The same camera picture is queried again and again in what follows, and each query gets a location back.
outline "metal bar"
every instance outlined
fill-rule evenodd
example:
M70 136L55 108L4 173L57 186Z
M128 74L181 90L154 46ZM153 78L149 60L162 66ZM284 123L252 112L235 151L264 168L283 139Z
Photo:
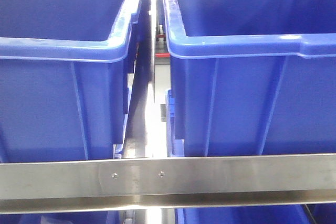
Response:
M104 200L107 196L119 196L123 202L119 207L125 202L129 206L143 205L142 196L157 198L157 206L165 207L171 197L179 205L191 194L211 194L227 200L225 195L231 193L262 192L280 194L287 198L286 203L336 201L336 154L0 164L0 174L2 211L5 203L11 202L8 200ZM250 200L261 203L257 198ZM266 200L275 201L282 203L272 197Z

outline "shelf rack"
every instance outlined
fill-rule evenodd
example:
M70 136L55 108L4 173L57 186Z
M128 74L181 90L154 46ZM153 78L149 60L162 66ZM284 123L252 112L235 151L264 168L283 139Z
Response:
M336 202L333 153L167 158L150 151L150 144L164 142L155 127L156 0L150 16L151 39L139 46L123 159L0 164L0 213Z

